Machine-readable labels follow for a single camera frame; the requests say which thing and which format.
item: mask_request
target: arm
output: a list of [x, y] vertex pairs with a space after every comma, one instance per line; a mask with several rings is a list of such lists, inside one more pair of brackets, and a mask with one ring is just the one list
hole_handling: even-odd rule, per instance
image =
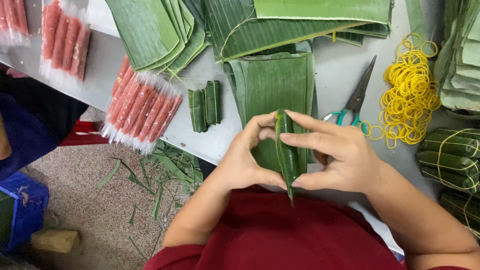
[[250, 150], [258, 142], [275, 138], [275, 113], [255, 116], [232, 141], [222, 162], [178, 212], [168, 228], [162, 248], [205, 245], [227, 207], [232, 189], [254, 184], [287, 187], [279, 173], [258, 166]]
[[12, 153], [12, 147], [8, 142], [7, 133], [3, 125], [3, 119], [0, 114], [0, 160], [8, 158]]
[[390, 165], [378, 159], [357, 127], [341, 127], [287, 111], [309, 134], [281, 134], [293, 146], [335, 158], [323, 172], [304, 174], [293, 186], [363, 192], [405, 250], [412, 269], [478, 269], [480, 247], [468, 230]]

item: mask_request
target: blue plastic basket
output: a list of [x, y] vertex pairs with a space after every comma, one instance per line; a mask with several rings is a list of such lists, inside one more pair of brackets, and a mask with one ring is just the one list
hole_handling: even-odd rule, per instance
[[29, 242], [31, 235], [43, 226], [48, 204], [48, 188], [29, 176], [16, 172], [0, 182], [0, 190], [15, 199], [10, 240], [1, 251], [10, 251]]

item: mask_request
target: scissors blade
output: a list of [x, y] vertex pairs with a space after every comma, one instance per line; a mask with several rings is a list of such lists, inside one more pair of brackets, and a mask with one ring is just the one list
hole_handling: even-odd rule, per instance
[[363, 105], [363, 101], [365, 100], [365, 93], [367, 92], [368, 82], [370, 81], [370, 77], [372, 76], [373, 66], [375, 65], [375, 61], [377, 60], [377, 56], [373, 58], [372, 62], [367, 68], [367, 71], [363, 75], [362, 79], [360, 80], [357, 89], [350, 97], [350, 100], [347, 103], [346, 108], [352, 110], [354, 113], [360, 113], [360, 109]]

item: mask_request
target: metal table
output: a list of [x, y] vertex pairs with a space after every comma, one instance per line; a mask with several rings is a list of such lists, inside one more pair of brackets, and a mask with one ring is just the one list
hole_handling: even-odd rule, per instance
[[[88, 0], [73, 0], [80, 7], [86, 7]], [[421, 1], [427, 32], [441, 36], [443, 2], [437, 0]], [[48, 84], [39, 74], [38, 65], [41, 52], [41, 0], [25, 2], [30, 33], [33, 33], [31, 48], [13, 48], [7, 54], [0, 55], [0, 61], [6, 65], [28, 74], [29, 76]], [[387, 39], [366, 37], [363, 47], [318, 37], [314, 40], [313, 53], [316, 58], [316, 87], [320, 116], [342, 109], [355, 89], [364, 69], [374, 55], [378, 55], [372, 78], [367, 90], [365, 103], [361, 111], [361, 119], [369, 120], [372, 125], [378, 124], [381, 111], [379, 100], [382, 94], [390, 88], [383, 81], [383, 72], [395, 60], [395, 51], [402, 37], [410, 33], [405, 0], [397, 0], [393, 9], [392, 34]], [[97, 109], [106, 111], [110, 104], [112, 84], [117, 76], [125, 50], [119, 38], [93, 31], [90, 39], [85, 80], [81, 92], [71, 92], [69, 89], [59, 91], [77, 98]], [[184, 82], [183, 91], [189, 87], [203, 87], [207, 80], [219, 80], [223, 87], [223, 117], [222, 123], [210, 126], [207, 133], [192, 131], [190, 111], [187, 102], [182, 102], [170, 126], [162, 139], [172, 143], [204, 160], [218, 164], [225, 154], [233, 137], [241, 130], [240, 117], [231, 93], [228, 80], [221, 70], [221, 65], [214, 63], [213, 50], [207, 48], [189, 66], [180, 73]], [[430, 128], [437, 126], [463, 127], [465, 121], [448, 117], [443, 110], [433, 115]], [[384, 140], [371, 141], [377, 155], [395, 167], [403, 176], [409, 179], [417, 188], [430, 197], [436, 197], [442, 187], [423, 178], [415, 163], [414, 154], [417, 146], [408, 146], [399, 142], [395, 149], [387, 149]], [[310, 165], [309, 170], [319, 168]], [[364, 213], [374, 229], [384, 238], [389, 247], [402, 252], [394, 242], [388, 228], [376, 218], [367, 198], [362, 194], [344, 193], [333, 190], [304, 192], [308, 196], [335, 200], [348, 204]]]

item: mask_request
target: dark red shirt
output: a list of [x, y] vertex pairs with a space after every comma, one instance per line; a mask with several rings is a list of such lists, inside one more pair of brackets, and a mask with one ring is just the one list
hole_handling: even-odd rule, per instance
[[[405, 270], [360, 212], [260, 187], [232, 192], [207, 245], [167, 247], [144, 270]], [[450, 270], [455, 268], [437, 268]]]

